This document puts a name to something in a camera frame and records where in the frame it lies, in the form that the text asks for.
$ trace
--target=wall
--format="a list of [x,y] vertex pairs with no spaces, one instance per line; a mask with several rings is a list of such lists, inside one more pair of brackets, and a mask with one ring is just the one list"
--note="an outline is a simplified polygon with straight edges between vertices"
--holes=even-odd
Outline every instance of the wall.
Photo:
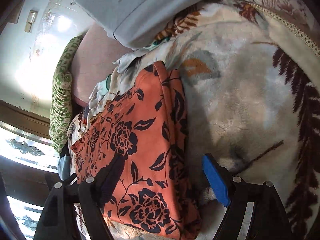
[[[26,33],[30,10],[39,13]],[[73,0],[25,0],[18,23],[8,23],[0,35],[0,100],[49,117],[59,58],[70,39],[93,22]]]

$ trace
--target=green patterned cushion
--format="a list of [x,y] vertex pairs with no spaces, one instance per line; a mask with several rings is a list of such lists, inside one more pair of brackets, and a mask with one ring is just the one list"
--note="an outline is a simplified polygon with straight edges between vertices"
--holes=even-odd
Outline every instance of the green patterned cushion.
[[52,80],[49,135],[54,149],[60,153],[66,144],[67,131],[72,117],[71,84],[69,67],[83,36],[73,38],[63,51]]

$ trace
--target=folded orange cloth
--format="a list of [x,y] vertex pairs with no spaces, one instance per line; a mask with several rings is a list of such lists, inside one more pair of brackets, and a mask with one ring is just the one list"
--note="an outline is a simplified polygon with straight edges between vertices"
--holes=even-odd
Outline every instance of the folded orange cloth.
[[126,161],[104,216],[177,240],[195,239],[201,220],[184,164],[185,96],[178,70],[142,70],[73,146],[78,181],[94,177],[115,153]]

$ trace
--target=fleece blanket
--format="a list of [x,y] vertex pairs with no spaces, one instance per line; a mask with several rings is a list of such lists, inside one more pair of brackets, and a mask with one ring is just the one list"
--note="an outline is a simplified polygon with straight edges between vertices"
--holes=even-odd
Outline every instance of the fleece blanket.
[[[225,212],[215,201],[208,203],[215,196],[202,174],[206,153],[247,182],[271,180],[295,238],[304,239],[314,230],[319,210],[317,44],[274,11],[238,0],[198,3],[159,35],[171,39],[135,58],[124,73],[115,70],[100,107],[131,88],[139,72],[155,61],[179,69],[188,108],[187,166],[200,192],[203,219],[197,239],[212,239]],[[99,107],[95,110],[85,126],[78,117],[73,131],[84,133]],[[116,239],[159,238],[106,222]],[[249,222],[250,211],[239,239],[245,239]]]

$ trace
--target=lace trim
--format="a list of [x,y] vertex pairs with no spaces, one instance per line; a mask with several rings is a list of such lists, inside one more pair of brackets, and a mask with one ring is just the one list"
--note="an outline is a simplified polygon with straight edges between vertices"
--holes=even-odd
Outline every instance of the lace trim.
[[269,11],[268,9],[257,5],[257,4],[253,4],[253,3],[249,3],[252,7],[254,7],[256,10],[263,12],[265,14],[267,14],[268,16],[270,16],[273,19],[276,19],[278,22],[281,22],[282,24],[284,24],[291,32],[293,32],[298,38],[302,39],[305,44],[311,49],[311,51],[314,52],[314,54],[320,58],[320,48],[317,46],[317,44],[309,38],[308,35],[306,35],[300,28],[298,28],[296,25],[294,25],[293,23],[283,19],[282,17],[280,17],[279,15],[277,15],[276,13],[273,13],[271,11]]

